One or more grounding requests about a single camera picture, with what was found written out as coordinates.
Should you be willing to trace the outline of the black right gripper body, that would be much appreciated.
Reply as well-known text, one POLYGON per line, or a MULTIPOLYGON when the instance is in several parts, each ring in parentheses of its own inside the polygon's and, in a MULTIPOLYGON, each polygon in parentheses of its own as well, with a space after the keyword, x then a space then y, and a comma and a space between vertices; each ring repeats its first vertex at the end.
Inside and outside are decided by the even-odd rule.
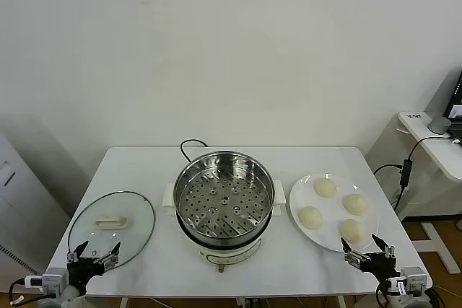
POLYGON ((371 273, 379 283, 386 282, 389 278, 399 277, 400 273, 396 270, 395 257, 385 256, 384 252, 366 253, 366 260, 361 262, 361 271, 371 273))

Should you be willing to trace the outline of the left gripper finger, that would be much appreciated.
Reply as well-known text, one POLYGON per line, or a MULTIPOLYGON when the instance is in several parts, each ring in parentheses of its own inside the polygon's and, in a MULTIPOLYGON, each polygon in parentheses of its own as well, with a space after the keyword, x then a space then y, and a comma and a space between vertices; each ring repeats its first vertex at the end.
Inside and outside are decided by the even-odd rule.
POLYGON ((66 260, 68 263, 78 263, 80 260, 84 260, 85 257, 82 257, 83 252, 85 251, 89 241, 84 241, 80 245, 78 245, 74 251, 69 251, 66 256, 66 260))
POLYGON ((97 266, 100 266, 103 270, 114 269, 118 264, 120 246, 121 243, 118 242, 109 253, 103 255, 101 258, 94 260, 93 263, 97 266))

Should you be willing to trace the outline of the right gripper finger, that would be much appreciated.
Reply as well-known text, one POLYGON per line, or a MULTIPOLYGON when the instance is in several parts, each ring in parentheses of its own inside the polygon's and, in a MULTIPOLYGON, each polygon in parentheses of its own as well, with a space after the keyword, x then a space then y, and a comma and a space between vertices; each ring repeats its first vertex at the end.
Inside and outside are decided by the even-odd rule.
POLYGON ((351 266, 360 269, 363 261, 363 254, 353 250, 348 242, 342 237, 341 238, 342 249, 344 251, 344 259, 351 266))
POLYGON ((371 237, 379 249, 385 254, 386 258, 395 257, 394 246, 389 246, 383 239, 379 238, 375 234, 372 234, 371 237))

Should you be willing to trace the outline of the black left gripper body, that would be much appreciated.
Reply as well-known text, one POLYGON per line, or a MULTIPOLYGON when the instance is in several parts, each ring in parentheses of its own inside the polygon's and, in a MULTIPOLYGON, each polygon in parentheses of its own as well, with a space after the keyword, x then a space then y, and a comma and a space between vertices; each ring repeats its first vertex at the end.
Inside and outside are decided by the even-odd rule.
POLYGON ((85 289, 88 282, 95 276, 102 276, 106 272, 106 263, 109 257, 78 258, 68 256, 67 270, 68 283, 77 289, 85 289))

